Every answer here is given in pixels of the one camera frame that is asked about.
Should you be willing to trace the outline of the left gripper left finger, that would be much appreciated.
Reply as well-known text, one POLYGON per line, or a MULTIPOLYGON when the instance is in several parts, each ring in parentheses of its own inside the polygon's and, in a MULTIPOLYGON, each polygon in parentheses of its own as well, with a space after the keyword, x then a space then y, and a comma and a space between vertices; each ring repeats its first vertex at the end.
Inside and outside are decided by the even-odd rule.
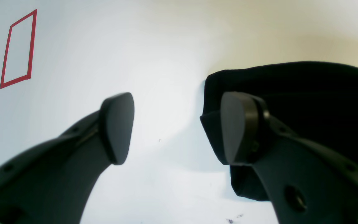
POLYGON ((1 224, 78 224, 99 176, 128 156, 131 93, 106 98, 60 136, 0 166, 1 224))

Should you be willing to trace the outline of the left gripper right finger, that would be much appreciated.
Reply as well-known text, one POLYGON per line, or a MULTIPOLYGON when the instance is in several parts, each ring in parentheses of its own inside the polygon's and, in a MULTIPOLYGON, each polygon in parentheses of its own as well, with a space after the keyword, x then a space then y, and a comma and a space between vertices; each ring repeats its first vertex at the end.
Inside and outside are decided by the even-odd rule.
POLYGON ((220 113, 227 162, 257 173, 280 224, 358 224, 357 163, 297 136, 259 97, 225 92, 220 113))

